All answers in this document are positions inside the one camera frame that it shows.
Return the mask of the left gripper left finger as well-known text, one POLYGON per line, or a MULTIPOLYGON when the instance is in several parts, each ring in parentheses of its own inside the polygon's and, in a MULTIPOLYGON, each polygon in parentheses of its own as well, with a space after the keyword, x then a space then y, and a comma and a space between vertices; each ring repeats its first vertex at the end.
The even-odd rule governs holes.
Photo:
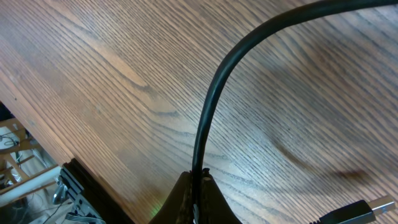
POLYGON ((192 174, 182 172, 161 209, 150 224, 192 224, 192 174))

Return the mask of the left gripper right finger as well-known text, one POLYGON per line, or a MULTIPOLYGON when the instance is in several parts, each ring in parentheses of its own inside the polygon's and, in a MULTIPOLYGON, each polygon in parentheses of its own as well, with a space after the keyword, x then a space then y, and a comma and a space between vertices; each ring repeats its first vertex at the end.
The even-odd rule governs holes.
POLYGON ((200 224, 241 224, 223 197, 209 168, 202 171, 198 222, 200 224))

